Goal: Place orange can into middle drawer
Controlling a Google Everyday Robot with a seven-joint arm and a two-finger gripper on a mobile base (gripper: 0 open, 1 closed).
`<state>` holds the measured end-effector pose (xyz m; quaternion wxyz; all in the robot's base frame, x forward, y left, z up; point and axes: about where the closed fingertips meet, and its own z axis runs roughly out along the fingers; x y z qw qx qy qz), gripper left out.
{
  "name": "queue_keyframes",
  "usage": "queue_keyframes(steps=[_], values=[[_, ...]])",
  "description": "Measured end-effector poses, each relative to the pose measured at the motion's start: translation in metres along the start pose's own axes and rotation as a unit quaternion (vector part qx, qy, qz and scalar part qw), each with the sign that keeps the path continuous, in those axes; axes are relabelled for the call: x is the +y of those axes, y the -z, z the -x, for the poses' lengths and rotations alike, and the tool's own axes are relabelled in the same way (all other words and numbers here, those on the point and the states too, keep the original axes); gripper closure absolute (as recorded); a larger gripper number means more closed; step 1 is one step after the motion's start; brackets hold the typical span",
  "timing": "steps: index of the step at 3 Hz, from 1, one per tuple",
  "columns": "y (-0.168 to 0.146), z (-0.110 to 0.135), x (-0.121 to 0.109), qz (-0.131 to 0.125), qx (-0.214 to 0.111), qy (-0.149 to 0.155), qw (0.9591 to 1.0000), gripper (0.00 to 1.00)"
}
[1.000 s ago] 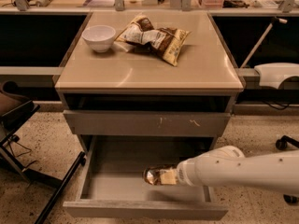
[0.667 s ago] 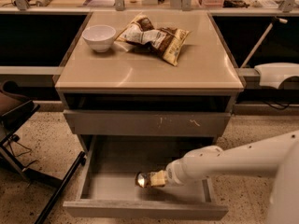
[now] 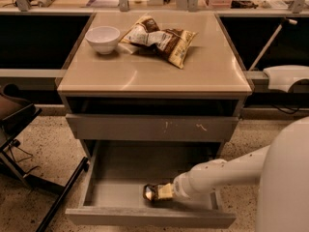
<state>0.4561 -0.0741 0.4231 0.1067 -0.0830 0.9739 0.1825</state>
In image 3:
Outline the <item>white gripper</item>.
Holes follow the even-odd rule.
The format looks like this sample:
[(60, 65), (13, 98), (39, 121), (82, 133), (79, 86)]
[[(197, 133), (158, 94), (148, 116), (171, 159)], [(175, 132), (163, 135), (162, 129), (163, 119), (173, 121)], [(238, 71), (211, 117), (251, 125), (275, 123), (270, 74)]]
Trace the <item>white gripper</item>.
[(173, 194), (179, 198), (191, 198), (196, 193), (195, 189), (190, 184), (190, 177), (187, 172), (177, 176), (173, 185), (159, 184), (157, 186), (157, 198), (159, 200), (172, 199)]

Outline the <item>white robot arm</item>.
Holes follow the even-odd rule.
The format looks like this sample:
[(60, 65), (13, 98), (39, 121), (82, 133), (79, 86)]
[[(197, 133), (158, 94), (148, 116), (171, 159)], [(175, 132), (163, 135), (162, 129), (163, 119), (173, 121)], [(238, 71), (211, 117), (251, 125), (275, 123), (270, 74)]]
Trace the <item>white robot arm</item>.
[(226, 186), (259, 185), (255, 232), (309, 232), (309, 118), (264, 148), (195, 165), (158, 188), (160, 199), (191, 198)]

